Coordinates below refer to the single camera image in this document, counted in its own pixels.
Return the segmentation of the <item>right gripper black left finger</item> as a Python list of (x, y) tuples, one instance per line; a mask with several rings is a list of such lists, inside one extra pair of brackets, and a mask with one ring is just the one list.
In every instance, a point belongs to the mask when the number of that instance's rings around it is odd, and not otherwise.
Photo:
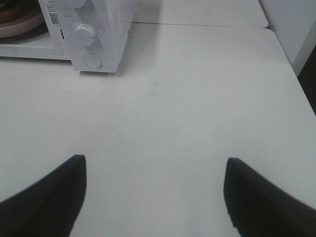
[(0, 203), (2, 237), (68, 237), (86, 194), (86, 158), (74, 155)]

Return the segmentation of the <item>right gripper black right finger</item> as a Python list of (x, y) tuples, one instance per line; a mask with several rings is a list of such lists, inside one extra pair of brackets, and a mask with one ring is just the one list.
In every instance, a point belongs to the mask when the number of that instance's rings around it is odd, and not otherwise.
[(224, 201), (242, 237), (314, 237), (316, 211), (238, 158), (228, 158)]

